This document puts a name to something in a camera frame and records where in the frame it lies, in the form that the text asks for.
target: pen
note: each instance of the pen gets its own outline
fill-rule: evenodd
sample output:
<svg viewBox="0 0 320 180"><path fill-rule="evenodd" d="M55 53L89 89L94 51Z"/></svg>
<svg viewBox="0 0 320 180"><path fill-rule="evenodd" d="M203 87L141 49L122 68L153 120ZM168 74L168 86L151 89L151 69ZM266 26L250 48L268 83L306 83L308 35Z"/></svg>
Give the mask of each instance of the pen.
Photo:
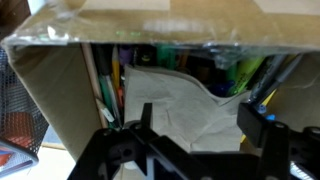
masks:
<svg viewBox="0 0 320 180"><path fill-rule="evenodd" d="M249 102L253 106L259 106L276 88L279 87L281 83L283 83L289 75L293 72L293 70L298 66L302 59L303 55L297 56L281 73L276 75L271 82L271 85L268 86L268 89L264 92L261 92L257 95L257 98L254 101Z"/></svg>
<svg viewBox="0 0 320 180"><path fill-rule="evenodd" d="M261 80L253 87L249 101L255 101L257 95L268 88L267 85L270 84L286 57L286 55L277 55L273 59L267 60L265 68L262 70L264 74Z"/></svg>
<svg viewBox="0 0 320 180"><path fill-rule="evenodd" d="M112 75L113 75L113 83L116 91L118 91L120 87L120 66L119 66L119 55L117 45L113 47L112 52Z"/></svg>
<svg viewBox="0 0 320 180"><path fill-rule="evenodd" d="M99 99L96 98L96 103L98 105L98 108L100 109L100 111L103 113L104 117L108 120L109 125L114 126L113 122L114 122L114 117L112 116L112 114L110 113L110 111L108 110L108 108L106 107L106 105L104 105Z"/></svg>
<svg viewBox="0 0 320 180"><path fill-rule="evenodd" d="M115 124L119 127L122 127L121 122L121 116L119 112L119 107L117 103L117 97L114 91L114 87L112 85L111 77L112 74L111 70L111 59L112 59L112 51L113 47L112 45L93 45L93 55L95 57L95 61L97 64L97 67L99 69L100 74L103 77L103 81L105 81L107 85L107 89L110 94L111 103L112 103L112 109L114 117L117 121L115 121Z"/></svg>

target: green marker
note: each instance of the green marker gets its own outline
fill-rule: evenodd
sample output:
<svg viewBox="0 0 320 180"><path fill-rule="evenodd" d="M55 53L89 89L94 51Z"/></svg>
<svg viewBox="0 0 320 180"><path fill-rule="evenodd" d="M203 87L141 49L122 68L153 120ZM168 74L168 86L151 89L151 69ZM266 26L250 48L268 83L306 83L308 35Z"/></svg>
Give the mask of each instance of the green marker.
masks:
<svg viewBox="0 0 320 180"><path fill-rule="evenodd" d="M232 65L226 73L227 81L236 81L237 79L237 63Z"/></svg>
<svg viewBox="0 0 320 180"><path fill-rule="evenodd" d="M264 58L260 57L240 62L237 69L236 84L229 90L228 96L242 93L245 90L249 80L257 71L263 60Z"/></svg>
<svg viewBox="0 0 320 180"><path fill-rule="evenodd" d="M112 110L112 101L111 101L110 94L108 92L108 85L104 81L102 76L99 76L99 82L100 82L101 92L103 96L103 101L106 104L108 110Z"/></svg>
<svg viewBox="0 0 320 180"><path fill-rule="evenodd" d="M169 45L157 45L158 66L174 70L176 68L176 53Z"/></svg>

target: yellow highlighter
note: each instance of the yellow highlighter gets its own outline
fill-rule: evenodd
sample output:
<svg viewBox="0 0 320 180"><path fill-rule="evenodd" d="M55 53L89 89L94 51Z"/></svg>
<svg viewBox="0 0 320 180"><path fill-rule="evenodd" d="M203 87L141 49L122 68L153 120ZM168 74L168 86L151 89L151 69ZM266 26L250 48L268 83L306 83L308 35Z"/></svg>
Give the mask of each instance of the yellow highlighter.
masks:
<svg viewBox="0 0 320 180"><path fill-rule="evenodd" d="M264 106L267 106L267 105L269 104L270 100L272 99L272 97L273 97L273 95L276 93L276 91L277 91L277 90L274 90L274 91L267 97L267 99L263 101L262 104L263 104Z"/></svg>
<svg viewBox="0 0 320 180"><path fill-rule="evenodd" d="M118 91L120 87L120 63L119 63L118 48L116 45L113 47L113 52L112 52L112 75L113 75L113 84L116 88L116 91Z"/></svg>

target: mesh pen holder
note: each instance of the mesh pen holder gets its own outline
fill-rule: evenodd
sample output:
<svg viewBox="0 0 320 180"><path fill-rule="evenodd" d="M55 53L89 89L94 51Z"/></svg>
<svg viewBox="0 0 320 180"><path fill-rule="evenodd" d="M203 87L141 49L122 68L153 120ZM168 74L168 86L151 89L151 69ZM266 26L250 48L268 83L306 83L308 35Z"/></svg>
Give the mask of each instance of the mesh pen holder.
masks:
<svg viewBox="0 0 320 180"><path fill-rule="evenodd" d="M37 153L48 128L0 48L0 177L38 163Z"/></svg>

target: marker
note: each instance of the marker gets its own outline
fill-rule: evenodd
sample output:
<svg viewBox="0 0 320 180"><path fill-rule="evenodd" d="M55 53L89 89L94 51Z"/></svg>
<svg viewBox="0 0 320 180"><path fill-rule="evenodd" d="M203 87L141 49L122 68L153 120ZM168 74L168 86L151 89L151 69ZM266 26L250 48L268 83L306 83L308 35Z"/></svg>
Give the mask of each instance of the marker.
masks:
<svg viewBox="0 0 320 180"><path fill-rule="evenodd" d="M99 99L96 99L96 103L97 103L100 111L103 113L104 117L108 120L108 122L112 123L114 121L114 117L112 116L112 114L108 110L107 106L105 104L103 104Z"/></svg>
<svg viewBox="0 0 320 180"><path fill-rule="evenodd" d="M113 47L112 51L112 75L115 89L118 90L120 87L120 65L118 48L116 45Z"/></svg>
<svg viewBox="0 0 320 180"><path fill-rule="evenodd" d="M121 116L119 112L117 96L114 91L114 87L111 81L111 59L112 59L112 45L92 45L92 52L95 57L97 68L99 69L100 74L102 75L102 80L107 85L107 89L110 94L113 114L116 119L115 124L119 127L122 127Z"/></svg>
<svg viewBox="0 0 320 180"><path fill-rule="evenodd" d="M233 96L245 90L249 80L259 68L264 58L242 61L237 69L236 85L230 89L228 96Z"/></svg>
<svg viewBox="0 0 320 180"><path fill-rule="evenodd" d="M176 68L176 53L169 45L157 45L158 66L174 70Z"/></svg>
<svg viewBox="0 0 320 180"><path fill-rule="evenodd" d="M271 101L272 97L274 96L274 94L276 93L277 90L274 90L268 97L267 99L265 99L263 101L263 105L267 106L269 104L269 102Z"/></svg>
<svg viewBox="0 0 320 180"><path fill-rule="evenodd" d="M236 81L237 78L237 63L232 65L226 72L227 81Z"/></svg>
<svg viewBox="0 0 320 180"><path fill-rule="evenodd" d="M276 88L279 87L281 83L283 83L289 75L293 72L293 70L298 66L302 59L303 55L299 55L294 59L285 69L283 72L280 72L268 85L268 89L264 92L261 92L260 94L257 95L257 98L249 102L253 106L259 106Z"/></svg>
<svg viewBox="0 0 320 180"><path fill-rule="evenodd" d="M179 67L180 68L185 68L188 62L188 56L189 56L189 50L183 51L182 55L179 58Z"/></svg>
<svg viewBox="0 0 320 180"><path fill-rule="evenodd" d="M100 83L103 100L106 103L107 108L109 110L112 110L112 100L110 97L110 93L108 91L108 85L101 75L99 76L99 83Z"/></svg>
<svg viewBox="0 0 320 180"><path fill-rule="evenodd" d="M119 60L122 66L130 64L133 59L133 49L129 45L122 45L119 48Z"/></svg>
<svg viewBox="0 0 320 180"><path fill-rule="evenodd" d="M286 57L286 55L277 55L273 59L267 60L266 66L262 70L264 74L261 80L253 87L249 101L255 101L257 95L268 88L268 84L270 84Z"/></svg>

